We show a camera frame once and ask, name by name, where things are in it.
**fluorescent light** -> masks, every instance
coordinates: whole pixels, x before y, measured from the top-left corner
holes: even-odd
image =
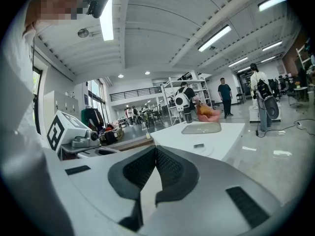
[[[211,46],[214,42],[222,38],[224,35],[226,35],[231,29],[230,26],[225,26],[223,29],[221,29],[218,33],[213,35],[206,43],[204,43],[202,46],[198,48],[198,51],[203,52],[206,50],[209,46]]]
[[[270,48],[273,48],[273,47],[278,46],[278,45],[281,45],[281,44],[282,44],[282,41],[280,41],[280,42],[278,42],[278,43],[275,43],[275,44],[273,44],[273,45],[270,45],[270,46],[268,46],[268,47],[262,49],[262,51],[264,52],[264,51],[266,51],[266,50],[268,50],[268,49],[270,49]]]
[[[271,58],[265,59],[265,60],[263,60],[261,63],[264,63],[264,62],[266,62],[266,61],[268,61],[268,60],[274,59],[275,57],[276,57],[276,56],[273,56],[273,57],[271,57]]]
[[[113,15],[112,15],[112,2],[113,0],[108,0],[101,17],[99,18],[100,28],[102,30],[102,35],[104,41],[113,40]]]
[[[240,72],[243,72],[243,71],[245,71],[245,70],[248,70],[248,69],[250,69],[251,67],[249,66],[249,67],[246,67],[246,68],[244,68],[244,69],[242,69],[242,70],[239,70],[239,71],[237,71],[238,73],[240,73]]]
[[[262,4],[259,4],[258,5],[258,8],[259,8],[259,11],[263,11],[265,9],[268,9],[280,2],[283,2],[283,1],[286,1],[286,0],[267,0],[265,2],[263,2]]]
[[[245,61],[245,60],[247,60],[247,59],[248,59],[248,57],[245,57],[245,58],[243,58],[243,59],[240,59],[239,61],[234,62],[233,64],[229,65],[228,67],[234,66],[234,65],[236,65],[236,64],[238,64],[238,63],[240,63],[240,62],[243,62],[243,61]]]

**black rectangular grip strip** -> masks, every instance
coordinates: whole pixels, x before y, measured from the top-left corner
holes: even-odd
[[[90,170],[91,168],[87,165],[83,165],[83,166],[79,166],[79,167],[75,167],[75,168],[71,168],[71,169],[66,169],[65,172],[69,175],[74,175],[80,172],[84,172],[87,170]]]
[[[269,215],[241,187],[233,187],[225,191],[251,228],[259,226],[269,218]]]

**black metal railing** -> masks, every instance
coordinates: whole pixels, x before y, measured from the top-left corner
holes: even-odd
[[[128,99],[132,97],[138,97],[138,96],[143,96],[147,94],[154,94],[154,93],[161,93],[161,92],[162,92],[161,88],[143,88],[143,89],[110,94],[110,100],[111,101],[122,100],[122,99]]]

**white cabinet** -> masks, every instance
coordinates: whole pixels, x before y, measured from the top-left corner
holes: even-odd
[[[77,99],[68,97],[56,91],[52,91],[44,96],[44,122],[48,132],[57,110],[75,116],[81,120],[79,103]]]

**black power cord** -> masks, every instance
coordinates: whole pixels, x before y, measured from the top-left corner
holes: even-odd
[[[296,120],[296,121],[294,122],[294,124],[293,124],[292,126],[290,126],[290,127],[286,127],[286,128],[283,128],[283,129],[270,129],[270,130],[267,130],[267,131],[264,133],[263,136],[258,136],[258,135],[257,135],[258,130],[256,130],[256,135],[257,135],[257,137],[259,137],[259,138],[263,138],[263,137],[265,137],[265,135],[266,135],[267,132],[269,132],[269,131],[283,131],[283,130],[285,130],[285,129],[292,128],[292,127],[294,127],[294,126],[296,126],[296,125],[300,125],[299,121],[302,121],[302,120],[313,120],[313,121],[315,121],[315,119],[300,119],[300,120]],[[315,136],[315,134],[309,133],[306,128],[299,128],[299,127],[297,127],[297,128],[300,129],[300,130],[305,130],[308,134]]]

